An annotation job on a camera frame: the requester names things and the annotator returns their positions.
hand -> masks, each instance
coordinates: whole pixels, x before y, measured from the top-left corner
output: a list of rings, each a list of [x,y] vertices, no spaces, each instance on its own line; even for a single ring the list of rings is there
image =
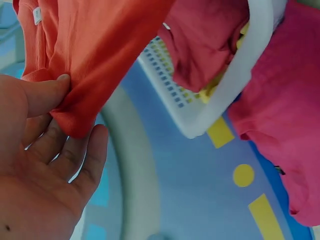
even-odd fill
[[[1,240],[68,240],[99,185],[107,129],[67,139],[47,114],[69,86],[67,75],[45,82],[0,75]]]

yellow shape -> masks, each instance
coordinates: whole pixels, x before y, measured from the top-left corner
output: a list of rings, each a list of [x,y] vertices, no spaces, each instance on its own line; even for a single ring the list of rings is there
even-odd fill
[[[218,118],[218,120],[215,121],[215,123],[206,131],[206,133],[209,135],[213,145],[217,149],[235,139],[235,136],[231,132],[223,117]]]
[[[240,33],[242,36],[239,38],[239,40],[236,42],[236,48],[239,49],[242,46],[242,43],[244,42],[245,36],[249,29],[249,22],[244,25],[244,27],[241,29]]]
[[[255,171],[248,164],[241,164],[233,172],[233,181],[240,187],[248,187],[255,179]]]
[[[245,35],[248,32],[249,29],[249,22],[246,23],[246,25],[243,26],[243,28],[240,30],[240,33]]]
[[[275,213],[265,194],[250,203],[248,207],[264,240],[285,240]]]
[[[204,104],[209,103],[212,94],[214,94],[214,92],[217,88],[217,85],[219,84],[221,79],[224,77],[224,74],[225,74],[225,71],[222,71],[205,88],[203,88],[199,92],[201,100]]]

white curved stripe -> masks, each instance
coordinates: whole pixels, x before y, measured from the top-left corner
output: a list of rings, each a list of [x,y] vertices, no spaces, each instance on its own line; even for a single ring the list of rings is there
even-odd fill
[[[111,133],[122,177],[122,239],[145,240],[160,228],[158,178],[149,139],[133,103],[121,86],[101,113]]]

fingernail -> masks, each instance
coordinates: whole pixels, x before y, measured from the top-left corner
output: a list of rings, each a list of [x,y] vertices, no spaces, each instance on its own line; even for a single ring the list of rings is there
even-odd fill
[[[57,81],[62,81],[62,80],[68,79],[68,78],[70,78],[69,74],[62,74],[56,80]]]

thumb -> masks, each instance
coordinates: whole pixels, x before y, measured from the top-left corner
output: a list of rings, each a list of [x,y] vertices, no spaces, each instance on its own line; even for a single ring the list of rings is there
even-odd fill
[[[64,99],[70,88],[70,76],[63,74],[57,80],[19,81],[28,102],[28,118],[50,112]]]

